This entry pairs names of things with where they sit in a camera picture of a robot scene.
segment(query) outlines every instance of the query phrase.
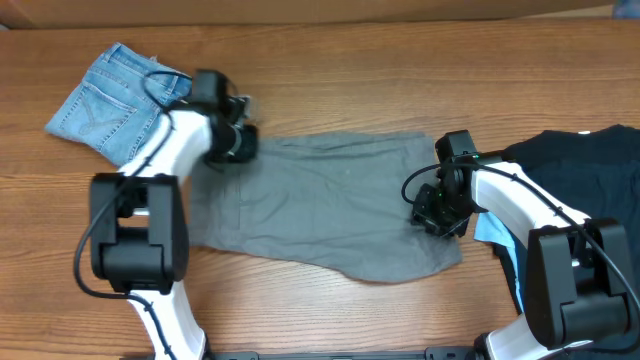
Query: cable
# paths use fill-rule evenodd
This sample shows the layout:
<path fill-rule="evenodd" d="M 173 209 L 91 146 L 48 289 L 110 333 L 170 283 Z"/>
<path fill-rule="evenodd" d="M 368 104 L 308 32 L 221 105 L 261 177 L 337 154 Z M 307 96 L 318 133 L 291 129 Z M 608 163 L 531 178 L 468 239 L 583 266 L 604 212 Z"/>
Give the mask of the cable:
<path fill-rule="evenodd" d="M 578 225 L 578 223 L 576 223 L 569 215 L 565 214 L 560 207 L 556 206 L 551 200 L 549 200 L 546 196 L 544 196 L 544 194 L 538 191 L 538 189 L 536 189 L 533 185 L 518 178 L 516 174 L 509 174 L 506 171 L 502 171 L 496 168 L 492 168 L 490 166 L 478 165 L 478 164 L 452 164 L 452 163 L 435 164 L 435 165 L 427 166 L 425 168 L 422 168 L 416 171 L 415 173 L 411 174 L 411 176 L 409 176 L 407 180 L 405 180 L 404 184 L 402 184 L 402 190 L 401 190 L 402 198 L 409 204 L 413 204 L 413 201 L 409 200 L 406 195 L 407 185 L 409 185 L 411 180 L 413 180 L 416 176 L 437 168 L 443 168 L 443 169 L 444 168 L 467 168 L 471 170 L 484 170 L 484 171 L 492 172 L 494 174 L 507 177 L 519 183 L 520 185 L 524 186 L 527 190 L 531 191 L 538 199 L 540 199 L 545 205 L 547 205 L 551 210 L 553 210 L 559 217 L 561 217 L 564 221 L 569 223 L 571 227 L 580 234 L 580 236 L 582 236 L 587 240 L 587 242 L 591 245 L 591 247 L 596 252 L 596 254 L 600 256 L 600 258 L 607 264 L 609 269 L 613 271 L 613 273 L 618 278 L 618 280 L 620 280 L 620 282 L 624 286 L 627 293 L 629 293 L 629 296 L 631 296 L 631 300 L 636 309 L 636 315 L 638 316 L 638 320 L 640 320 L 640 300 L 638 299 L 638 295 L 636 295 L 636 293 L 633 291 L 633 287 L 631 286 L 631 284 L 629 284 L 629 281 L 627 281 L 627 278 L 622 274 L 620 269 L 618 269 L 616 264 L 613 263 L 611 258 L 604 252 L 602 247 L 598 245 L 598 243 L 584 230 L 582 226 Z M 626 348 L 622 348 L 622 349 L 589 348 L 584 350 L 603 353 L 603 354 L 622 355 L 622 354 L 629 354 L 635 351 L 636 349 L 638 349 L 639 347 L 640 347 L 640 334 L 638 337 L 636 337 L 636 341 L 631 346 L 628 346 Z"/>
<path fill-rule="evenodd" d="M 414 172 L 413 174 L 411 174 L 407 180 L 404 181 L 404 184 L 402 184 L 402 190 L 400 190 L 400 193 L 402 194 L 402 198 L 404 199 L 404 201 L 408 202 L 409 204 L 413 205 L 415 202 L 411 199 L 409 199 L 407 197 L 407 185 L 409 185 L 409 183 L 411 182 L 411 180 L 415 179 L 416 176 L 426 173 L 427 171 L 431 171 L 431 170 L 435 170 L 439 167 L 442 167 L 442 164 L 434 164 L 431 166 L 427 166 L 425 168 L 422 168 L 416 172 Z"/>
<path fill-rule="evenodd" d="M 89 240 L 89 237 L 93 233 L 93 230 L 95 229 L 96 225 L 100 222 L 100 220 L 102 219 L 104 214 L 107 212 L 107 210 L 109 210 L 109 208 L 114 206 L 115 201 L 118 199 L 120 194 L 122 194 L 122 192 L 127 187 L 130 186 L 130 184 L 132 182 L 132 179 L 134 179 L 136 176 L 138 176 L 138 174 L 140 174 L 142 172 L 142 170 L 144 170 L 147 166 L 149 166 L 149 164 L 151 163 L 151 160 L 158 154 L 158 152 L 167 143 L 167 141 L 169 141 L 169 138 L 171 137 L 171 134 L 175 130 L 173 117 L 171 117 L 171 114 L 169 113 L 169 111 L 171 109 L 169 107 L 165 106 L 164 104 L 162 104 L 160 101 L 158 101 L 158 99 L 156 99 L 149 92 L 149 90 L 148 90 L 148 88 L 146 86 L 146 80 L 152 75 L 172 75 L 172 76 L 178 76 L 178 77 L 189 79 L 189 80 L 191 79 L 187 75 L 184 75 L 184 74 L 181 74 L 181 73 L 178 73 L 178 72 L 171 72 L 171 71 L 153 71 L 153 72 L 150 72 L 150 73 L 146 74 L 142 78 L 142 88 L 143 88 L 145 94 L 149 97 L 149 99 L 151 99 L 151 101 L 153 101 L 156 105 L 158 105 L 158 107 L 162 110 L 163 114 L 167 115 L 167 118 L 169 119 L 169 131 L 167 131 L 165 136 L 162 138 L 162 140 L 160 141 L 158 146 L 156 146 L 156 148 L 151 152 L 151 154 L 149 154 L 149 156 L 147 156 L 144 159 L 144 162 L 131 175 L 129 175 L 116 188 L 116 190 L 114 190 L 113 194 L 111 194 L 109 199 L 107 201 L 105 201 L 104 205 L 102 205 L 100 210 L 98 210 L 96 215 L 93 217 L 93 219 L 89 223 L 89 226 L 87 226 L 87 228 L 84 231 L 84 233 L 82 234 L 82 237 L 80 238 L 80 241 L 78 242 L 78 246 L 76 248 L 76 252 L 75 252 L 75 256 L 74 256 L 74 260 L 73 260 L 73 276 L 74 276 L 74 278 L 76 280 L 76 283 L 78 284 L 78 287 L 80 288 L 80 290 L 82 290 L 87 295 L 90 295 L 90 296 L 93 296 L 93 297 L 96 297 L 96 298 L 101 298 L 101 299 L 131 300 L 131 301 L 136 301 L 136 302 L 142 304 L 142 306 L 144 306 L 144 310 L 149 313 L 149 316 L 151 316 L 151 319 L 153 320 L 153 324 L 155 325 L 156 331 L 158 332 L 158 338 L 160 339 L 160 342 L 162 343 L 162 347 L 164 348 L 164 353 L 166 355 L 168 355 L 171 360 L 177 360 L 175 354 L 171 350 L 171 347 L 169 346 L 169 343 L 167 342 L 167 339 L 166 339 L 166 337 L 164 335 L 164 332 L 162 330 L 162 325 L 160 324 L 160 320 L 158 319 L 158 316 L 156 315 L 155 311 L 153 310 L 153 304 L 149 303 L 147 300 L 145 300 L 144 298 L 142 298 L 140 296 L 137 296 L 137 295 L 118 294 L 118 293 L 103 293 L 103 292 L 95 291 L 95 290 L 93 290 L 93 289 L 91 289 L 91 288 L 89 288 L 87 286 L 87 284 L 82 279 L 82 274 L 80 273 L 80 260 L 82 258 L 82 252 L 84 250 L 84 247 L 87 244 L 87 241 Z"/>

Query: wood grain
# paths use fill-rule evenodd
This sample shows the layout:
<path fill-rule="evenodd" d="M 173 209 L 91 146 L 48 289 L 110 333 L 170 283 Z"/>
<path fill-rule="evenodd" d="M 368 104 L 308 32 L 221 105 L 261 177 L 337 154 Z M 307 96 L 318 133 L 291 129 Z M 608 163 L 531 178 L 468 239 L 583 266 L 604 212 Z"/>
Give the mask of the wood grain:
<path fill-rule="evenodd" d="M 640 127 L 638 33 L 602 20 L 0 32 L 0 359 L 151 350 L 127 304 L 88 298 L 71 275 L 90 177 L 114 168 L 43 131 L 113 42 L 227 73 L 259 102 L 263 136 L 466 128 L 489 151 L 544 129 Z M 462 264 L 398 285 L 193 249 L 186 284 L 216 351 L 464 345 L 515 310 L 490 248 L 460 244 Z"/>
<path fill-rule="evenodd" d="M 613 0 L 0 0 L 15 29 L 506 19 Z"/>

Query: denim jeans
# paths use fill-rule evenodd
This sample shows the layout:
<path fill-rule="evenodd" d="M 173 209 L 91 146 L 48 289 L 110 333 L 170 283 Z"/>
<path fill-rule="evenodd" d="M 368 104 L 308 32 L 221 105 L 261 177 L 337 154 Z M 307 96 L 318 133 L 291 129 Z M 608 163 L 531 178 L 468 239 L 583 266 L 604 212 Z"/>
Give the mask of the denim jeans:
<path fill-rule="evenodd" d="M 613 8 L 615 19 L 640 19 L 640 0 L 618 0 Z"/>
<path fill-rule="evenodd" d="M 158 126 L 160 108 L 142 88 L 143 76 L 156 70 L 174 71 L 120 43 L 114 44 L 89 67 L 45 130 L 87 144 L 113 164 L 124 165 Z M 147 87 L 166 105 L 186 96 L 191 81 L 157 75 L 147 80 Z"/>

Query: blue cloth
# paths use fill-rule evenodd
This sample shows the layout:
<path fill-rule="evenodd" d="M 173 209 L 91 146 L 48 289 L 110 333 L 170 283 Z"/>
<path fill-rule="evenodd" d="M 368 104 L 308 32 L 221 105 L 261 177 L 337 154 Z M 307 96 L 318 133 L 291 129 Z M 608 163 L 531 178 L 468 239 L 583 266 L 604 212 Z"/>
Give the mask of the blue cloth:
<path fill-rule="evenodd" d="M 640 19 L 640 0 L 618 0 L 613 8 L 615 19 Z"/>
<path fill-rule="evenodd" d="M 113 164 L 124 165 L 158 127 L 160 108 L 142 89 L 143 76 L 157 70 L 175 71 L 114 44 L 89 67 L 45 130 L 87 144 Z M 147 80 L 147 86 L 166 105 L 188 95 L 191 81 L 157 75 Z"/>
<path fill-rule="evenodd" d="M 481 213 L 478 215 L 478 222 L 476 223 L 476 232 L 474 239 L 483 242 L 491 242 L 494 244 L 502 245 L 507 249 L 511 263 L 513 264 L 513 271 L 515 273 L 515 286 L 516 297 L 518 299 L 518 306 L 520 312 L 524 311 L 522 304 L 522 291 L 520 289 L 520 279 L 518 276 L 518 255 L 516 252 L 517 239 L 511 234 L 509 229 L 498 219 L 497 216 L 492 213 Z"/>

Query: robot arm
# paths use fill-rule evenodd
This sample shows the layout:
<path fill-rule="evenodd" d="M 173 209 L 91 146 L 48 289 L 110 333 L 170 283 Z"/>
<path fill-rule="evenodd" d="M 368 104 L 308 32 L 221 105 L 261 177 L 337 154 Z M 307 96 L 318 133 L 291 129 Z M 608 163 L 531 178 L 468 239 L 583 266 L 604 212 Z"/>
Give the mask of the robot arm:
<path fill-rule="evenodd" d="M 575 229 L 582 226 L 633 283 L 621 225 L 571 209 L 531 181 L 519 165 L 503 161 L 500 153 L 478 153 L 467 131 L 446 134 L 436 151 L 444 165 L 440 182 L 421 187 L 413 220 L 429 233 L 463 235 L 458 229 L 466 226 L 458 226 L 460 221 L 474 212 L 491 211 L 528 248 L 525 313 L 478 338 L 474 351 L 493 360 L 543 359 L 637 326 L 630 294 Z M 558 216 L 540 196 L 575 224 Z M 574 268 L 593 269 L 592 278 L 577 282 Z"/>
<path fill-rule="evenodd" d="M 91 238 L 94 274 L 115 292 L 143 298 L 153 307 L 174 358 L 209 359 L 207 337 L 191 312 L 183 278 L 189 239 L 180 186 L 196 163 L 244 162 L 255 156 L 257 131 L 244 125 L 248 98 L 226 93 L 226 77 L 200 71 L 192 95 L 161 115 L 158 129 L 138 155 L 117 174 L 97 174 L 91 184 L 92 218 L 125 178 L 131 186 L 107 212 Z M 138 171 L 150 159 L 148 164 Z M 147 228 L 120 226 L 118 218 L 147 216 Z M 150 359 L 171 359 L 144 306 L 129 300 L 155 349 Z"/>

